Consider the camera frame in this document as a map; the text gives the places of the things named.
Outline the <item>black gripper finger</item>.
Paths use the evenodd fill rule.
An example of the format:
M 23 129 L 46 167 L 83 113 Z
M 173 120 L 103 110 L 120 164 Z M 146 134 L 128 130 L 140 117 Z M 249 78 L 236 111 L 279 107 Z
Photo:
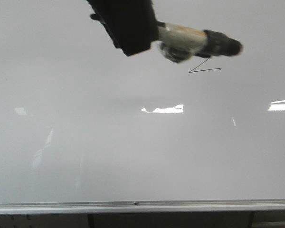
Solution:
M 99 21 L 115 48 L 129 57 L 151 48 L 159 39 L 151 0 L 89 0 L 90 18 Z

